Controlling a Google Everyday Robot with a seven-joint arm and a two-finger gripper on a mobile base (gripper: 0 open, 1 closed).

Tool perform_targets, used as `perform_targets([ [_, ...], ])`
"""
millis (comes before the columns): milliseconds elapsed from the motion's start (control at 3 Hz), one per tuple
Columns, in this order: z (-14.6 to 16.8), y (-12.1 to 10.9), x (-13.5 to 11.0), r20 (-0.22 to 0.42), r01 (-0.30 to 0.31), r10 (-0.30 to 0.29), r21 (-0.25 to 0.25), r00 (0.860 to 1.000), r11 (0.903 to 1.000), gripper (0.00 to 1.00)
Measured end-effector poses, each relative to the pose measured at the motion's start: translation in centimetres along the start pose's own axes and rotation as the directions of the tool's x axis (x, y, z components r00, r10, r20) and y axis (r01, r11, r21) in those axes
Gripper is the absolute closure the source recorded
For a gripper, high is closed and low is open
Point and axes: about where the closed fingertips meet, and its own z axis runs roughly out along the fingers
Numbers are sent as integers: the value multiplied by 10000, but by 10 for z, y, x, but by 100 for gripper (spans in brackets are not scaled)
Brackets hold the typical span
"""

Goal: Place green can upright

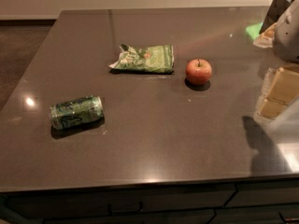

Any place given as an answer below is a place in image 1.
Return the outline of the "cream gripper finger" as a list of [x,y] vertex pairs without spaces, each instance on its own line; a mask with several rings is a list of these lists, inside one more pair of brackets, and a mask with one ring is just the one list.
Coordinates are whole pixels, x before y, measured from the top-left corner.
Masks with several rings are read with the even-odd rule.
[[278,69],[269,68],[256,105],[257,114],[275,119],[299,96],[299,65],[287,63]]

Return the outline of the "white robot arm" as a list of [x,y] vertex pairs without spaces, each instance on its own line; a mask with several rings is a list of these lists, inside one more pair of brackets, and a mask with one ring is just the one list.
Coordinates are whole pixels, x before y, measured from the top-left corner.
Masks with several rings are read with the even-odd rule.
[[258,115],[276,119],[299,95],[299,0],[292,0],[278,20],[255,38],[253,45],[271,49],[278,60],[264,75],[256,105]]

